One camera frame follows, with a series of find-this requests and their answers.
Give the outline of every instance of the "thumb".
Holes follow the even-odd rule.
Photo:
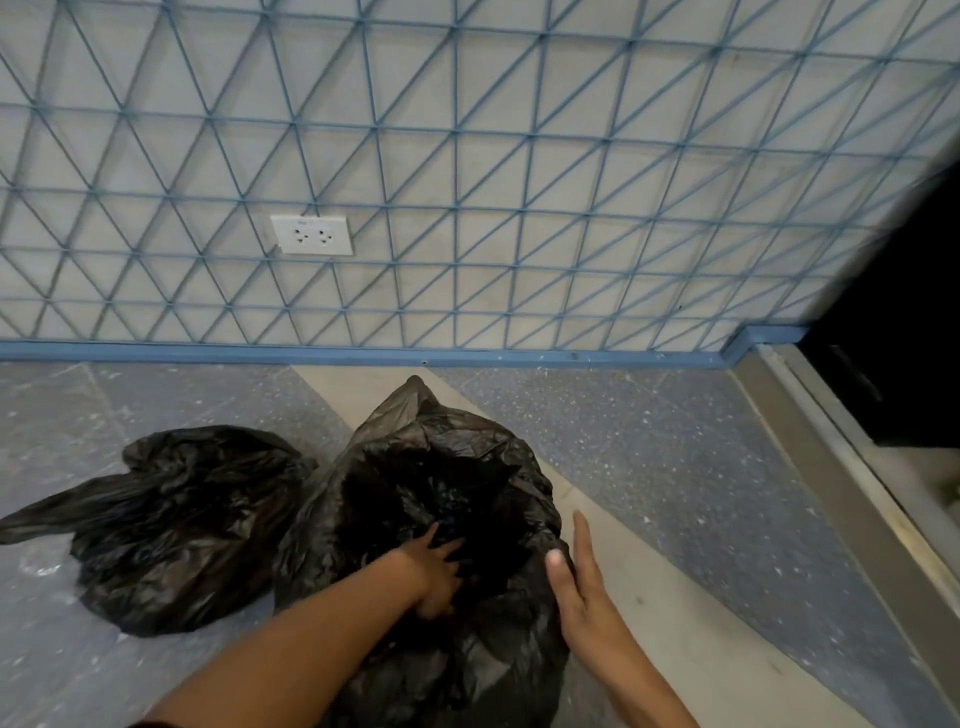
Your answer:
[[[564,554],[558,548],[547,552],[546,576],[550,580],[553,595],[557,598],[561,619],[567,621],[581,616],[584,612],[584,600],[577,591],[577,582],[570,573]]]

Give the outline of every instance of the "beige floor tile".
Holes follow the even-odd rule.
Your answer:
[[[351,427],[412,374],[420,375],[443,404],[483,414],[425,369],[296,369]],[[572,543],[572,514],[580,509],[590,522],[611,597],[704,728],[869,726],[625,525],[548,464],[541,466],[554,483],[564,538]]]

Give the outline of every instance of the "blue baseboard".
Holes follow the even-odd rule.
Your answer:
[[[743,327],[733,335],[720,351],[726,366],[735,366],[757,344],[796,344],[806,334],[802,326],[774,326],[756,324]]]
[[[430,367],[663,367],[726,369],[755,344],[799,341],[802,327],[753,326],[721,352],[557,352],[464,349],[326,349],[222,344],[0,341],[0,360],[150,361],[204,364],[326,364]]]

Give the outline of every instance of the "plastic bag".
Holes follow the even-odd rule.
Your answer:
[[[270,432],[214,425],[123,450],[95,477],[0,520],[0,544],[75,532],[81,602],[140,637],[189,632],[264,594],[317,464]]]
[[[529,446],[497,423],[441,406],[419,377],[354,433],[277,556],[277,609],[440,524],[469,559],[452,617],[399,622],[345,685],[327,728],[548,726],[567,647],[543,557],[559,547],[553,487]]]

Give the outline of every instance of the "wall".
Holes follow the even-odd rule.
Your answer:
[[[715,351],[803,321],[960,119],[955,0],[0,13],[7,339]],[[331,209],[355,258],[274,249]]]

